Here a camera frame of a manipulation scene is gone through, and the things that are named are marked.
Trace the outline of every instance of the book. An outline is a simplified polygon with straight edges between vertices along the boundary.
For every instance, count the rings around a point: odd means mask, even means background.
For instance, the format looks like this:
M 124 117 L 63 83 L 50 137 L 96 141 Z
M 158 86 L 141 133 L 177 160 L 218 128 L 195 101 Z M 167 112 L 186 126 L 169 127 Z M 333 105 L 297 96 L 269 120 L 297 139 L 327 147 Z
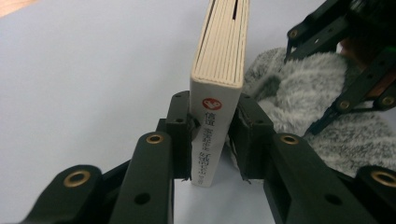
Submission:
M 210 0 L 191 69 L 191 183 L 210 187 L 242 91 L 249 0 Z

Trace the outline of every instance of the red circular logo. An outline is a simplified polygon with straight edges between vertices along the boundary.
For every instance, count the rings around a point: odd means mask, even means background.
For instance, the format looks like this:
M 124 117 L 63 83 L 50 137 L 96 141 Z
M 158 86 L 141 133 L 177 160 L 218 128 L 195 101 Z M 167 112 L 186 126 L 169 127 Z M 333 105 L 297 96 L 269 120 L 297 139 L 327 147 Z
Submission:
M 219 110 L 221 109 L 221 102 L 213 99 L 213 98 L 206 98 L 202 101 L 202 105 L 206 108 L 206 109 L 210 109 L 210 110 Z

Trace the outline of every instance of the gray cloth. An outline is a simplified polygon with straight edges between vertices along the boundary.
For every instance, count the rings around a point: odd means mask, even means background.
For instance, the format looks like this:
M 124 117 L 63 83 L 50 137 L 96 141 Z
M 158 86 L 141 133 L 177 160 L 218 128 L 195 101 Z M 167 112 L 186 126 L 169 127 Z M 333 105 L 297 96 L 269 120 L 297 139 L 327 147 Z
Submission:
M 303 136 L 324 162 L 354 176 L 364 165 L 396 170 L 396 137 L 376 113 L 347 114 L 320 134 L 305 134 L 359 70 L 338 54 L 322 53 L 283 63 L 285 49 L 258 56 L 245 74 L 243 92 L 255 98 L 278 133 Z

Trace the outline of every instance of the white surface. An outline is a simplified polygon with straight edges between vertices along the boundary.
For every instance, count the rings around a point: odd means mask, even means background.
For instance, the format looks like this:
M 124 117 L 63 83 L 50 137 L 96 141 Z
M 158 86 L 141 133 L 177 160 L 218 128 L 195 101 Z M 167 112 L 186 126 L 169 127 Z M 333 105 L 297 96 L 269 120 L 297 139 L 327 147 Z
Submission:
M 252 0 L 246 65 L 322 0 Z M 0 19 L 0 223 L 58 173 L 131 158 L 189 89 L 207 1 L 40 0 Z M 262 186 L 223 157 L 210 189 L 176 181 L 175 223 L 273 223 Z

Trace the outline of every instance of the wooden floor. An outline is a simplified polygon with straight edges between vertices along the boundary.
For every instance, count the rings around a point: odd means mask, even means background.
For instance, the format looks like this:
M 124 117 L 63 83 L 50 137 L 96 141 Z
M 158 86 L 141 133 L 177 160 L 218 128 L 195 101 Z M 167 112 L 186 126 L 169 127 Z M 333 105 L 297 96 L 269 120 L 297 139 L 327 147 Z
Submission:
M 27 7 L 37 0 L 1 0 L 0 1 L 0 18 L 12 13 L 22 7 Z

